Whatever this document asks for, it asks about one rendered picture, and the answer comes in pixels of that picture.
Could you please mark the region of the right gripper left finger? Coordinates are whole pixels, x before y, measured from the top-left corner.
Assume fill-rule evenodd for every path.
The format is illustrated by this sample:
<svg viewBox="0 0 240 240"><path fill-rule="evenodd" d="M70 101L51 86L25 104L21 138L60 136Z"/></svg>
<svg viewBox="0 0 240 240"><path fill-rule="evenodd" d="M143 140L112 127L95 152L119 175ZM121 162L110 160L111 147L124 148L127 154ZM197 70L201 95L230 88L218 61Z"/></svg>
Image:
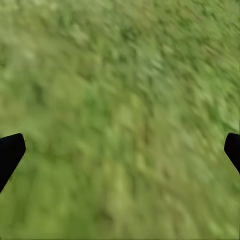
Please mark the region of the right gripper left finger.
<svg viewBox="0 0 240 240"><path fill-rule="evenodd" d="M0 193L26 152L21 133L0 138Z"/></svg>

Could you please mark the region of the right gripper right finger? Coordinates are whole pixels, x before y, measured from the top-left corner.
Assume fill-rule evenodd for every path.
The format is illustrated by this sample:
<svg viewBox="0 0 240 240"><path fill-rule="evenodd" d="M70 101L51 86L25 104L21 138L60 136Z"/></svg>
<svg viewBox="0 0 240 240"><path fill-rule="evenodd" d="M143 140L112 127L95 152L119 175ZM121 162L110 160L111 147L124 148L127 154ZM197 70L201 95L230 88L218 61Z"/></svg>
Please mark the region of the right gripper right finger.
<svg viewBox="0 0 240 240"><path fill-rule="evenodd" d="M225 141L224 150L240 173L240 135L229 133Z"/></svg>

